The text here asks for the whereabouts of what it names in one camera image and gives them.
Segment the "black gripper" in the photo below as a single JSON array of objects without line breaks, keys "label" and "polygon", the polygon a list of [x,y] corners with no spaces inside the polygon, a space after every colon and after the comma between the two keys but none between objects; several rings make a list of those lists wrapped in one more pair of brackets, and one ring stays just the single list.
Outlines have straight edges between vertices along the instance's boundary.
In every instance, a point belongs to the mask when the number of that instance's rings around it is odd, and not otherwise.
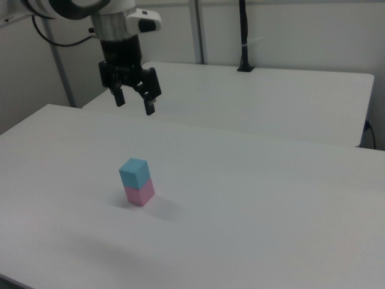
[{"label": "black gripper", "polygon": [[102,85],[114,96],[116,105],[125,104],[122,86],[134,88],[143,99],[146,114],[155,112],[156,98],[162,91],[156,70],[141,67],[141,47],[138,36],[119,41],[100,41],[104,60],[99,63]]}]

